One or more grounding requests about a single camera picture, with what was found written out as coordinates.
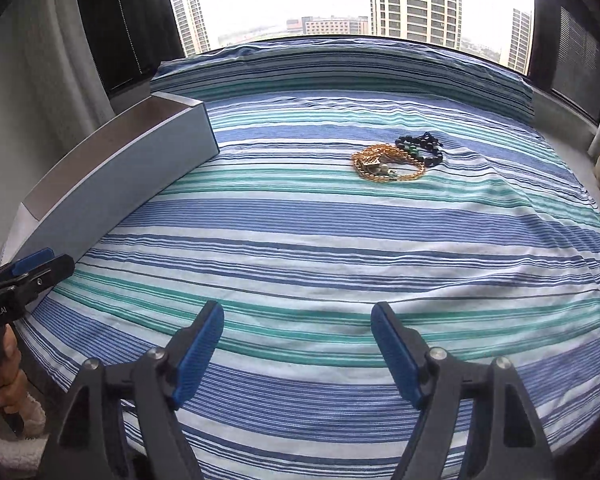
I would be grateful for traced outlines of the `person's left hand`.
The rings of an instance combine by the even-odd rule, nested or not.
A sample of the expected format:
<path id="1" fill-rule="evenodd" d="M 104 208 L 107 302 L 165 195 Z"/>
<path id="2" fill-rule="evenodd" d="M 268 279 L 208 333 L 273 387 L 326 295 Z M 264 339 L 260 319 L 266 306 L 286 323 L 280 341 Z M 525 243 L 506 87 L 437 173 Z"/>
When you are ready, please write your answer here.
<path id="1" fill-rule="evenodd" d="M 0 408 L 16 414 L 28 395 L 28 378 L 21 369 L 21 352 L 12 326 L 7 325 L 3 337 L 4 359 L 0 364 Z"/>

